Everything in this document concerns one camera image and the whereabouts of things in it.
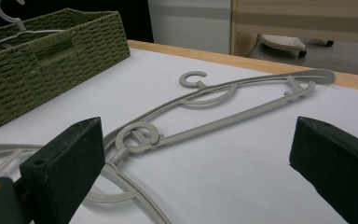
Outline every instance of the basket handle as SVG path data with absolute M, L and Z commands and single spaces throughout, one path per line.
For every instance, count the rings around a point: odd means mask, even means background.
M 53 63 L 73 60 L 77 57 L 69 32 L 44 36 L 29 42 L 28 47 L 42 69 L 46 69 Z

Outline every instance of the hanger hook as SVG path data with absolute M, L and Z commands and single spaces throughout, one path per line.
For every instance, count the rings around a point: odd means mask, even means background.
M 112 163 L 115 165 L 119 164 L 122 160 L 124 160 L 126 157 L 128 157 L 130 153 L 129 147 L 124 145 L 124 138 L 126 137 L 127 133 L 139 129 L 139 128 L 145 128 L 150 132 L 150 144 L 155 145 L 160 135 L 158 134 L 158 129 L 156 126 L 154 126 L 152 123 L 149 122 L 134 122 L 126 127 L 124 127 L 120 132 L 118 132 L 116 136 L 116 148 L 118 149 L 118 152 L 110 159 Z
M 11 18 L 7 14 L 5 14 L 4 11 L 2 11 L 1 2 L 2 2 L 2 0 L 0 0 L 0 17 L 2 19 L 4 19 L 5 21 L 11 22 L 11 23 L 16 23 L 19 26 L 21 31 L 25 31 L 26 30 L 25 25 L 20 18 Z M 17 0 L 17 2 L 19 2 L 21 5 L 25 4 L 24 0 Z
M 184 73 L 179 78 L 180 84 L 183 87 L 186 87 L 186 88 L 198 87 L 198 88 L 201 89 L 201 88 L 206 87 L 206 85 L 202 81 L 197 81 L 197 82 L 188 82 L 188 81 L 186 81 L 186 78 L 192 77 L 192 76 L 206 77 L 206 73 L 201 72 L 201 71 L 192 71 L 192 72 Z

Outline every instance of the dark background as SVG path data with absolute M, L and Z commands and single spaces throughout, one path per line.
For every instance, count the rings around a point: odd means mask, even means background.
M 1 2 L 5 14 L 23 21 L 66 7 L 80 11 L 118 11 L 127 39 L 153 42 L 147 0 L 25 0 L 23 6 L 16 0 Z M 0 26 L 8 24 L 9 22 L 0 18 Z

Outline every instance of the white plastic hanger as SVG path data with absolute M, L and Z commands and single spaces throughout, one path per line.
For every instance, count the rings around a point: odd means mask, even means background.
M 53 34 L 53 33 L 58 33 L 61 32 L 63 30 L 40 30 L 40 31 L 32 31 L 32 30 L 27 30 L 25 28 L 24 23 L 22 22 L 22 20 L 20 18 L 11 18 L 9 17 L 7 14 L 4 13 L 4 11 L 1 8 L 1 2 L 2 0 L 0 0 L 0 17 L 2 19 L 4 19 L 5 21 L 8 21 L 10 23 L 16 23 L 17 26 L 19 26 L 20 31 L 15 34 L 15 35 L 11 35 L 8 36 L 6 38 L 0 39 L 0 45 L 4 44 L 5 42 L 7 42 L 8 40 L 14 39 L 19 37 L 20 35 L 25 35 L 25 34 L 31 34 L 31 35 L 37 35 L 37 34 Z M 19 2 L 21 5 L 25 4 L 24 0 L 17 0 L 17 2 Z
M 126 158 L 129 153 L 139 153 L 148 149 L 155 149 L 157 147 L 172 144 L 178 141 L 186 140 L 187 138 L 194 137 L 196 135 L 207 133 L 221 127 L 236 123 L 243 119 L 248 119 L 250 117 L 261 114 L 265 111 L 276 108 L 280 105 L 284 105 L 287 102 L 293 102 L 296 98 L 311 93 L 314 90 L 315 83 L 320 84 L 332 84 L 336 80 L 336 75 L 324 69 L 312 69 L 307 71 L 300 71 L 294 73 L 280 74 L 280 75 L 270 75 L 263 77 L 250 77 L 240 80 L 235 80 L 227 83 L 222 83 L 214 86 L 206 86 L 201 81 L 190 83 L 186 81 L 187 77 L 190 76 L 202 76 L 205 77 L 206 74 L 202 72 L 189 72 L 183 74 L 179 79 L 180 84 L 187 88 L 199 88 L 198 91 L 194 91 L 188 95 L 184 95 L 175 100 L 172 100 L 164 105 L 161 105 L 146 114 L 143 114 L 141 117 L 130 121 L 129 123 L 123 125 L 122 127 L 112 131 L 104 138 L 105 148 L 116 147 L 117 153 L 112 157 L 111 162 L 114 164 L 119 164 L 124 158 Z M 293 92 L 285 92 L 283 97 L 273 100 L 271 102 L 256 106 L 254 108 L 244 110 L 240 113 L 228 116 L 226 118 L 218 119 L 213 122 L 201 125 L 199 127 L 186 130 L 181 133 L 176 133 L 170 136 L 164 136 L 163 134 L 158 133 L 157 127 L 152 123 L 147 122 L 149 119 L 152 119 L 156 115 L 163 113 L 171 108 L 174 108 L 179 105 L 209 105 L 217 103 L 223 100 L 226 100 L 231 96 L 234 91 L 239 86 L 243 86 L 255 82 L 265 82 L 273 80 L 282 80 L 287 81 Z M 308 82 L 309 85 L 306 88 L 303 88 L 298 84 L 298 81 Z M 194 99 L 212 91 L 221 91 L 228 90 L 225 94 L 206 101 L 194 101 Z M 145 139 L 145 137 L 138 131 L 138 129 L 147 129 L 151 133 L 150 139 Z M 136 147 L 128 147 L 124 145 L 124 138 L 128 136 L 129 133 L 132 133 L 138 142 L 141 144 Z

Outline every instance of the floor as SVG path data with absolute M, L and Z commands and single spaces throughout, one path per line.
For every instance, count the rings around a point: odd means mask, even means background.
M 300 40 L 307 49 L 307 55 L 304 58 L 298 58 L 298 51 L 266 47 L 261 43 L 260 38 L 247 57 L 358 75 L 358 43 L 336 41 L 332 47 L 326 47 L 325 40 L 306 38 L 300 38 Z

